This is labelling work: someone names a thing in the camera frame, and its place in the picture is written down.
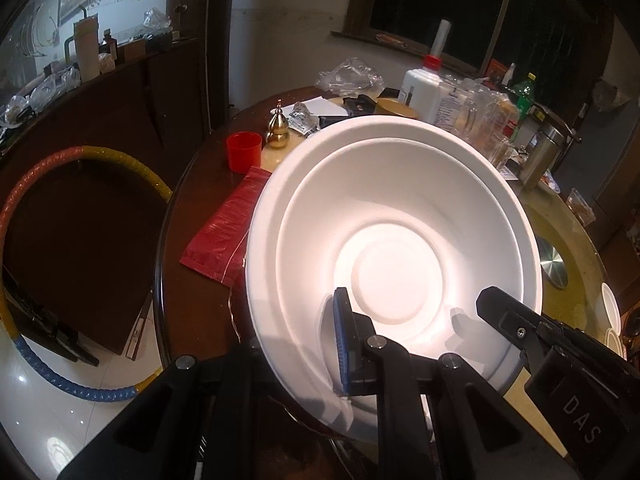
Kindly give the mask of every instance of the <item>red plastic cap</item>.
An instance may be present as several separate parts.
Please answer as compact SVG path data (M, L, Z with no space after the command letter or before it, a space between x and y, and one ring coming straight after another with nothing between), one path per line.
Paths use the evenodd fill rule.
M434 71L438 71L440 70L440 67L442 66L442 60L439 57L435 57L432 56L431 54L427 54L426 56L424 56L424 63L423 63L425 68L428 68L430 70L434 70Z

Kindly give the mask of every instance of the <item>round wooden table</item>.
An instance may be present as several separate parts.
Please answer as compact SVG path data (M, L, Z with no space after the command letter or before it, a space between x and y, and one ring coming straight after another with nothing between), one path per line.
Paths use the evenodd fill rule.
M222 355L238 343L229 289L179 262L189 241L242 180L226 165L226 137L244 130L262 133L278 99L287 106L319 95L313 87L297 89L240 112L211 134L182 176L164 218L156 258L154 319L164 366L184 354L198 359ZM260 400L257 426L257 479L350 478L329 440L293 421L276 402Z

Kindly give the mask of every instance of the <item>white floor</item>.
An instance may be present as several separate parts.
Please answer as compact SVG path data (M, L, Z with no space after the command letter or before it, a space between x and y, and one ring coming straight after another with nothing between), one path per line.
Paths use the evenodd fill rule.
M55 372L92 388L129 386L160 366L152 309L135 361L114 355L86 338L81 338L81 343L100 359L98 367L73 363L33 341L28 343ZM89 402L58 390L24 361L0 324L0 422L42 480L55 479L126 404Z

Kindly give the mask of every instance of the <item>metal disc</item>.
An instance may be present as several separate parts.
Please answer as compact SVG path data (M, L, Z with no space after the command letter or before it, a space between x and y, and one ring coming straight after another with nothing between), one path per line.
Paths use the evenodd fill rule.
M540 253L540 267L542 274L555 288L563 290L569 281L566 275L566 266L558 250L540 236L536 236L538 252Z

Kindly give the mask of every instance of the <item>white small bottle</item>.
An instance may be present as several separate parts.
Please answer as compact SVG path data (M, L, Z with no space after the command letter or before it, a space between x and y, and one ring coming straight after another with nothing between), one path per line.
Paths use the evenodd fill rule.
M441 20L431 53L424 57L423 67L407 71L398 95L401 103L413 108L418 118L429 124L436 121L440 107L442 79L438 71L442 65L440 55L450 27L451 24L447 20Z

